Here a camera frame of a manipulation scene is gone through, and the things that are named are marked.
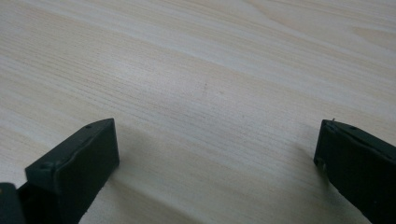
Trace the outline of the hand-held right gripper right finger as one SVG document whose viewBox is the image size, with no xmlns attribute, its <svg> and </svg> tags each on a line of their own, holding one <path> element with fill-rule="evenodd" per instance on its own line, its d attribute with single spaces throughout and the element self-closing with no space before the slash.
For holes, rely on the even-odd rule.
<svg viewBox="0 0 396 224">
<path fill-rule="evenodd" d="M 396 224 L 396 147 L 335 120 L 321 122 L 314 164 L 373 224 Z"/>
</svg>

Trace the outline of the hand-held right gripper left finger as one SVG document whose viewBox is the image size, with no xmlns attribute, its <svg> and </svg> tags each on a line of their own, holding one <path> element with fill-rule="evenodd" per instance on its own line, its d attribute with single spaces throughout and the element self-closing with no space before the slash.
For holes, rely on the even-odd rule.
<svg viewBox="0 0 396 224">
<path fill-rule="evenodd" d="M 120 164 L 114 119 L 88 124 L 25 168 L 28 224 L 78 224 Z"/>
</svg>

